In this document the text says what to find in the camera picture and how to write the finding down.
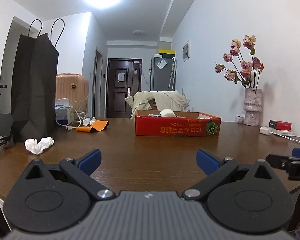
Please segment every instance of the small red box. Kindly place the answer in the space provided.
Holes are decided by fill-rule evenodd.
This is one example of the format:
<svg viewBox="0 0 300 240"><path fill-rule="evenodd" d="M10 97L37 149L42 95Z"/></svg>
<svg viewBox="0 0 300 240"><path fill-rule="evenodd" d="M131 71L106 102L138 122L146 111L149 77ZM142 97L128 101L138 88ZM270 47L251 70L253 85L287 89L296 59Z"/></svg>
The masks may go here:
<svg viewBox="0 0 300 240"><path fill-rule="evenodd" d="M221 118L199 112L177 112L181 117L155 117L160 111L138 110L135 117L136 135L144 136L217 136Z"/></svg>
<svg viewBox="0 0 300 240"><path fill-rule="evenodd" d="M289 122L281 122L281 121L269 121L269 127L274 128L276 130L285 130L291 131L291 123Z"/></svg>

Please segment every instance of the orange mat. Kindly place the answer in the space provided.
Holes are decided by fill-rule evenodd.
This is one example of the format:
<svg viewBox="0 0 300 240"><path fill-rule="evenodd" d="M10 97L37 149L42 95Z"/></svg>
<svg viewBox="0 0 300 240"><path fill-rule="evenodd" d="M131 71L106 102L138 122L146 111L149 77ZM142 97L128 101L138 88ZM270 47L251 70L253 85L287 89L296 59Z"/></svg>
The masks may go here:
<svg viewBox="0 0 300 240"><path fill-rule="evenodd" d="M91 126L89 127L77 127L78 132L91 132L91 131L102 131L106 129L109 125L109 121L100 121L96 120Z"/></svg>

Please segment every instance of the gray refrigerator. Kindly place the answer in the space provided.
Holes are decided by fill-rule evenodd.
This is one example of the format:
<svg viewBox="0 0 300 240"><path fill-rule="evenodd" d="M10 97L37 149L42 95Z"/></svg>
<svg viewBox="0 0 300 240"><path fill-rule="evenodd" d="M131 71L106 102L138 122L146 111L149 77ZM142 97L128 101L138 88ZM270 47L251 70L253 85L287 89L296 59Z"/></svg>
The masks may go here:
<svg viewBox="0 0 300 240"><path fill-rule="evenodd" d="M160 69L160 67L162 66L162 60L165 60L167 64ZM172 63L173 63L172 59L152 57L151 69L150 69L150 91L174 91L175 90L175 83L172 86L173 75L172 75L171 85L169 88L170 76L172 72Z"/></svg>

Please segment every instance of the dried rose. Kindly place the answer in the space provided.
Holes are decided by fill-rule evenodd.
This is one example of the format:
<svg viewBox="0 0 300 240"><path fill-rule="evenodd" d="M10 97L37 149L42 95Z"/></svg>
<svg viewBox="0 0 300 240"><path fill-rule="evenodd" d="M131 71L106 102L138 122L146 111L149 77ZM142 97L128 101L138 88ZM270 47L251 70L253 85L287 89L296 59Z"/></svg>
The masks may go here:
<svg viewBox="0 0 300 240"><path fill-rule="evenodd" d="M223 59L225 60L225 62L232 62L232 55L231 54L224 54L223 55Z"/></svg>
<svg viewBox="0 0 300 240"><path fill-rule="evenodd" d="M237 40L237 39L233 39L231 41L231 48L240 48L241 47L241 41Z"/></svg>
<svg viewBox="0 0 300 240"><path fill-rule="evenodd" d="M232 56L237 56L237 57L239 57L239 56L240 56L240 51L239 51L239 49L238 49L237 47L233 47L233 48L231 48L231 50L230 50L230 54L231 54Z"/></svg>
<svg viewBox="0 0 300 240"><path fill-rule="evenodd" d="M251 72L251 70L252 70L252 63L251 62L247 62L247 61L242 61L241 62L241 68L242 68L243 71Z"/></svg>
<svg viewBox="0 0 300 240"><path fill-rule="evenodd" d="M234 81L235 73L233 73L231 70L228 70L228 72L225 74L225 78L229 81Z"/></svg>
<svg viewBox="0 0 300 240"><path fill-rule="evenodd" d="M256 41L256 38L254 35L252 37L249 37L248 35L245 35L243 39L243 46L248 49L254 49L254 42Z"/></svg>
<svg viewBox="0 0 300 240"><path fill-rule="evenodd" d="M261 67L260 59L258 59L257 57L254 57L252 62L253 62L254 69L260 69L260 67Z"/></svg>
<svg viewBox="0 0 300 240"><path fill-rule="evenodd" d="M246 80L249 80L251 78L251 72L247 71L247 70L242 70L240 71L240 74L242 75L243 78L245 78Z"/></svg>
<svg viewBox="0 0 300 240"><path fill-rule="evenodd" d="M223 67L221 67L220 65L216 66L214 68L214 71L217 72L217 73L220 73L221 71L223 71Z"/></svg>

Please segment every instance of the black paper bag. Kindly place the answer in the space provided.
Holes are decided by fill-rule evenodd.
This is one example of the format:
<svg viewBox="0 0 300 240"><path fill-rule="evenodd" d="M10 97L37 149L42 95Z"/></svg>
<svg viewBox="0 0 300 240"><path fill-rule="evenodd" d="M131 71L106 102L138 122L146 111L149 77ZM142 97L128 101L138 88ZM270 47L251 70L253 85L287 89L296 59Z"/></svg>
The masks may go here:
<svg viewBox="0 0 300 240"><path fill-rule="evenodd" d="M55 128L58 56L47 33L37 38L20 36L11 85L15 142L31 138L39 142L51 136Z"/></svg>

